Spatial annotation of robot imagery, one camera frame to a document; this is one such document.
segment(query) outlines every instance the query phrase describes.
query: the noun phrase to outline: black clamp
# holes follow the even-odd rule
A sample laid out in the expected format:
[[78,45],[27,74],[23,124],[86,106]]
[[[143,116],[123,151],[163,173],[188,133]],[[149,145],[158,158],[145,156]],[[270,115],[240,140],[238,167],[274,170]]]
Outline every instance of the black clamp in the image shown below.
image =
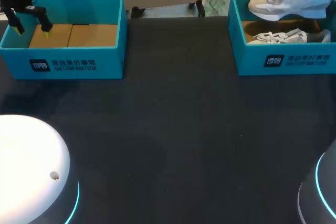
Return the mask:
[[143,16],[144,11],[146,10],[146,8],[138,8],[137,6],[132,8],[132,12],[131,12],[131,18],[140,18]]
[[196,7],[197,7],[198,16],[199,17],[205,17],[205,10],[204,10],[202,0],[197,0],[196,3],[190,3],[189,4],[189,9],[194,8],[195,4],[196,4]]

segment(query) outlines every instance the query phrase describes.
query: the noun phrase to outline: shoe sole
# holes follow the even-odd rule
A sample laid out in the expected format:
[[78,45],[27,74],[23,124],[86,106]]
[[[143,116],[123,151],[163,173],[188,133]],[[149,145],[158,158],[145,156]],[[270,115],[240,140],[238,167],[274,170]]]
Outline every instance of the shoe sole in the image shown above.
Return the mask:
[[296,14],[304,18],[325,18],[326,9],[316,9],[316,10],[309,10],[309,9],[301,9],[301,10],[294,10],[294,11],[289,11],[287,13],[282,13],[282,14],[261,14],[261,13],[256,13],[250,10],[254,15],[256,15],[259,18],[262,18],[264,20],[268,21],[278,21],[279,19],[290,15],[290,14]]

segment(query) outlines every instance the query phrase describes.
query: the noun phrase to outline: shoebox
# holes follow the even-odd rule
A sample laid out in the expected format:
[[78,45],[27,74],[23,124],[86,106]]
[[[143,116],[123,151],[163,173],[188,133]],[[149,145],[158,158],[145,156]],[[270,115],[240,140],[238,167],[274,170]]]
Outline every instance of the shoebox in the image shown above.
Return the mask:
[[121,79],[127,16],[123,0],[37,0],[53,28],[17,14],[20,36],[7,27],[0,54],[16,79]]
[[[278,22],[266,22],[248,10],[249,0],[231,0],[228,30],[240,76],[273,74],[336,73],[336,2],[325,19],[303,19],[288,15]],[[289,32],[300,28],[308,33],[329,29],[331,43],[248,45],[259,33]]]

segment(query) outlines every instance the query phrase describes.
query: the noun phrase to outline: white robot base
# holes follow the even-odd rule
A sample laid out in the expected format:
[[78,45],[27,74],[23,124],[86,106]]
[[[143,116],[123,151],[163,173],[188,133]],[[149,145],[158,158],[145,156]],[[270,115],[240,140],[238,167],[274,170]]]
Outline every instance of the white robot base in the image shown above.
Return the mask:
[[0,116],[0,223],[82,223],[74,170],[64,140],[50,125]]
[[303,224],[336,224],[336,141],[320,157],[298,192]]

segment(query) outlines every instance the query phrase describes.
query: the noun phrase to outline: white dome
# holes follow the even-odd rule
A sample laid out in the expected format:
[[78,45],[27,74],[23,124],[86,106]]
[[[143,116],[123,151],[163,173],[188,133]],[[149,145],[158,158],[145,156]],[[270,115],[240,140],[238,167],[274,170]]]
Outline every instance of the white dome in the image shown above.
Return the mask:
[[47,123],[0,116],[0,223],[26,224],[46,211],[67,181],[67,145]]

